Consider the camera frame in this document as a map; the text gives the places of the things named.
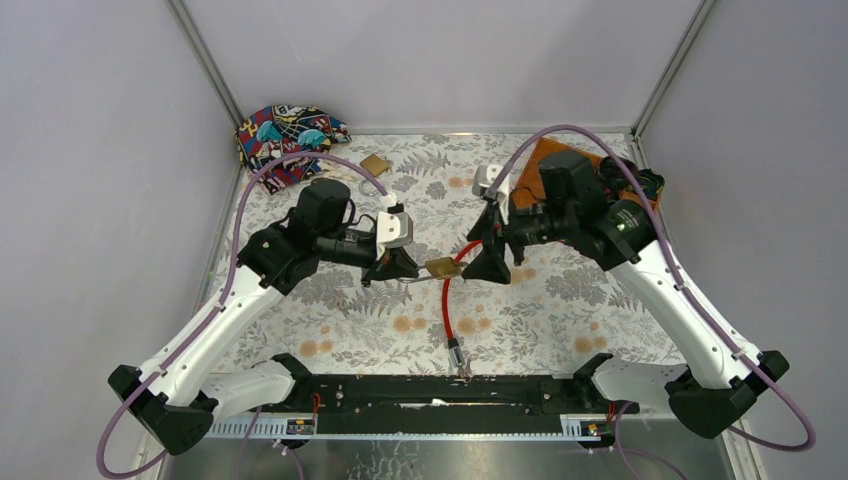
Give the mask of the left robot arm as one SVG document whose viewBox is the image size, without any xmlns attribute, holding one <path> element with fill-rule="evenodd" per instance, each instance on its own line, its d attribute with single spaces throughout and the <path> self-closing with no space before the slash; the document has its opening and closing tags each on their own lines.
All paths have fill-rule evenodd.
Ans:
<svg viewBox="0 0 848 480">
<path fill-rule="evenodd" d="M 371 229 L 358 230 L 349 188 L 313 181 L 283 220 L 250 235 L 218 294 L 175 338 L 141 366 L 113 371 L 110 387 L 166 453 L 187 452 L 215 422 L 235 414 L 307 404 L 309 375 L 288 354 L 236 374 L 212 370 L 246 328 L 315 274 L 320 262 L 360 268 L 364 285 L 417 277 L 419 267 L 405 250 L 413 221 L 394 196 L 381 201 Z"/>
</svg>

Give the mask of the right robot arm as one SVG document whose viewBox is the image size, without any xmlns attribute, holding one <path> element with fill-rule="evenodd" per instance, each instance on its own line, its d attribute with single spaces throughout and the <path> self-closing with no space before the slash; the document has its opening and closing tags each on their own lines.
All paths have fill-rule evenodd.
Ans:
<svg viewBox="0 0 848 480">
<path fill-rule="evenodd" d="M 599 354 L 574 376 L 577 405 L 589 412 L 609 402 L 666 407 L 701 437 L 726 431 L 788 371 L 785 357 L 746 340 L 701 298 L 647 211 L 630 200 L 609 200 L 587 157 L 554 152 L 538 170 L 542 201 L 515 209 L 509 189 L 496 184 L 500 167 L 478 168 L 472 190 L 486 205 L 467 238 L 481 250 L 463 277 L 507 284 L 527 247 L 557 241 L 574 247 L 631 292 L 683 356 L 680 364 L 657 365 Z"/>
</svg>

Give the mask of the small brass padlock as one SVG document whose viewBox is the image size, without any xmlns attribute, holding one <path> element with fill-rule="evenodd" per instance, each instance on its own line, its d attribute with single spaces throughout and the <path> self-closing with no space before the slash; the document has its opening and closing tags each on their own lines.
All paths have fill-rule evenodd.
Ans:
<svg viewBox="0 0 848 480">
<path fill-rule="evenodd" d="M 456 260 L 452 257 L 441 257 L 428 260 L 425 261 L 419 268 L 419 272 L 423 273 L 423 275 L 419 275 L 416 278 L 400 278 L 398 279 L 398 282 L 402 284 L 411 284 L 430 280 L 446 280 L 460 276 L 466 266 L 466 262 Z"/>
</svg>

